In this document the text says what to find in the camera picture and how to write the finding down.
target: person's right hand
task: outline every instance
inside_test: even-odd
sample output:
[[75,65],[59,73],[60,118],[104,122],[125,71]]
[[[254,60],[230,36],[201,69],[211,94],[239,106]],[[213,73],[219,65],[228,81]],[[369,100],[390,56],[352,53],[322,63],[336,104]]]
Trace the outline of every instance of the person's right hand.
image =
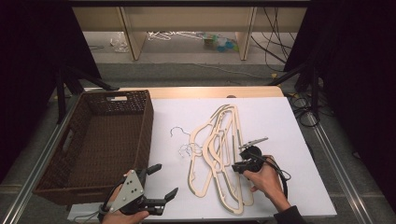
[[[268,162],[274,161],[272,156],[267,157],[271,158],[271,160],[267,159]],[[285,194],[283,194],[276,170],[266,162],[262,165],[262,168],[259,172],[253,173],[246,170],[244,172],[244,176],[254,184],[250,191],[262,191],[265,196],[271,200],[278,212],[283,212],[290,208],[290,204]]]

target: floor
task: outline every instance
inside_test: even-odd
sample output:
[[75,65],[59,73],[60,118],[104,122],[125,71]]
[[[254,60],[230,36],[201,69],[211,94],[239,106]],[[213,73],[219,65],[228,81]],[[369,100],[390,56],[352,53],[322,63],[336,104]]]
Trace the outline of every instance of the floor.
[[[235,39],[232,33],[211,33]],[[132,61],[128,52],[116,52],[110,45],[115,43],[115,33],[85,33],[92,49],[103,80],[119,87],[155,87],[155,86],[253,86],[266,85],[273,78],[282,76],[283,63],[289,48],[283,49],[275,43],[269,43],[265,37],[271,34],[253,34],[254,39],[264,49],[274,53],[265,53],[256,43],[251,42],[246,61],[239,59],[233,49],[219,52],[205,46],[202,40],[191,36],[172,34],[153,37],[147,40],[138,61]],[[296,34],[280,34],[282,45],[292,47]],[[272,40],[279,43],[274,36]],[[282,83],[280,88],[285,94],[293,94],[293,84],[297,77]],[[94,87],[82,82],[85,87]],[[304,106],[303,98],[308,99],[309,91],[298,95],[300,100],[290,97],[290,106]],[[319,104],[320,123],[316,127],[307,127],[312,117],[298,118],[301,131],[318,171],[338,213],[336,217],[308,217],[312,223],[396,223],[394,212],[389,207],[380,189],[368,173],[364,164],[354,156],[353,146],[340,127],[337,117],[327,104],[322,93]],[[49,99],[48,111],[41,118],[30,144],[15,161],[6,179],[0,185],[0,217],[6,218],[7,210],[12,208],[23,190],[24,183],[31,179],[41,151],[48,143],[52,131],[56,128],[56,97]],[[28,194],[28,203],[21,210],[19,223],[70,223],[65,206],[59,206],[35,195]],[[353,202],[361,200],[359,206]]]

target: brown wicker basket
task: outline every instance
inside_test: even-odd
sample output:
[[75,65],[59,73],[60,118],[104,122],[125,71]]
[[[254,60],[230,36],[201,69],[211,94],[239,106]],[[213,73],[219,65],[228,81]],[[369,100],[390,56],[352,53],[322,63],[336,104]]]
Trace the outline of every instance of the brown wicker basket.
[[153,115],[148,91],[82,93],[33,193],[103,202],[128,170],[148,167]]

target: gray carpet floor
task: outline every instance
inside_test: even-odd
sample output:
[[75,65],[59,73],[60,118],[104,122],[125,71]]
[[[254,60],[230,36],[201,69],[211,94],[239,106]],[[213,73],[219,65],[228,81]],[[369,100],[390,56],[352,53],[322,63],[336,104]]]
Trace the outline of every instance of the gray carpet floor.
[[[166,63],[164,61],[161,63],[98,63],[97,65],[103,76],[103,81],[117,87],[256,86],[267,85],[271,82],[273,73],[277,73],[278,76],[283,74],[273,70],[282,69],[282,65],[279,64],[273,64],[271,68],[266,64],[256,63],[209,64],[195,63],[194,61],[183,63],[169,63],[169,61]],[[282,83],[280,85],[282,91],[294,93],[293,85],[296,79],[297,77],[293,77]],[[82,84],[84,87],[95,87],[86,81],[82,81]],[[373,223],[396,223],[394,212],[366,167],[352,155],[354,148],[338,123],[337,117],[332,114],[331,107],[326,105],[324,94],[321,99],[320,104],[324,106],[320,109],[320,125],[344,164],[351,181],[368,209]],[[6,179],[1,183],[0,217],[2,219],[15,200],[24,181],[31,173],[42,148],[47,144],[56,125],[57,112],[56,99],[51,97],[48,109],[36,127],[36,132],[30,139],[30,143],[21,152]],[[316,224],[359,223],[323,151],[322,145],[315,135],[315,128],[305,127],[304,125],[301,125],[300,128],[306,143],[312,148],[315,164],[338,214],[336,217],[310,217],[308,221]],[[19,223],[71,223],[66,219],[67,215],[65,206],[59,206],[32,195],[24,208]]]

